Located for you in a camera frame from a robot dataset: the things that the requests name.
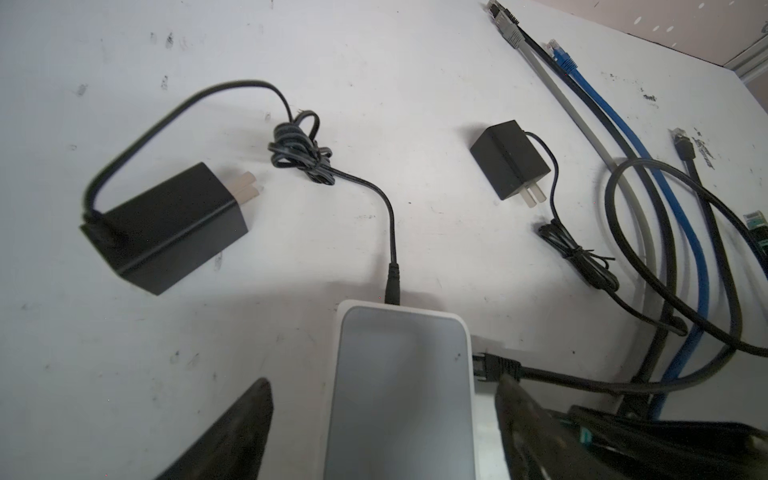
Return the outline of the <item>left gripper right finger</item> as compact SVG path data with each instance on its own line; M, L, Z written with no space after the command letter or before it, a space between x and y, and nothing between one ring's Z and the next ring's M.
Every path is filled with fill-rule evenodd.
M508 374L499 378L495 408L512 479L531 479L532 458L550 479L620 479L594 458Z

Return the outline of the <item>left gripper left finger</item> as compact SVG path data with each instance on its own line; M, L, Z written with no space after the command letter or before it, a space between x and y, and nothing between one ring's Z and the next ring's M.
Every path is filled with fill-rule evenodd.
M274 411L270 382L260 378L160 479L256 479Z

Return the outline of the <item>white network switch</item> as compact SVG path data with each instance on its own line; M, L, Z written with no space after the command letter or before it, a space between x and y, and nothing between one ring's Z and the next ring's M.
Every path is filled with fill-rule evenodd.
M471 342L459 316L343 301L328 388L320 478L478 478Z

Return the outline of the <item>black power adapter with cord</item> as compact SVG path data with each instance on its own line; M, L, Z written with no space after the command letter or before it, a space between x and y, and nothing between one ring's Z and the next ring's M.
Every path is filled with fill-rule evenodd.
M316 140L319 115L311 110L293 115L282 92L263 80L235 80L205 88L149 128L86 188L81 231L118 276L154 295L167 291L243 237L248 228L241 205L259 194L253 186L253 175L243 175L243 180L228 187L202 162L107 212L96 208L97 196L107 182L174 120L207 97L242 88L269 90L286 109L287 121L274 128L267 147L275 168L295 169L313 183L325 186L333 186L341 178L373 191L383 200L389 218L390 251L384 302L400 305L396 219L389 198L375 184L333 168L332 150ZM313 120L309 133L301 127L307 119Z

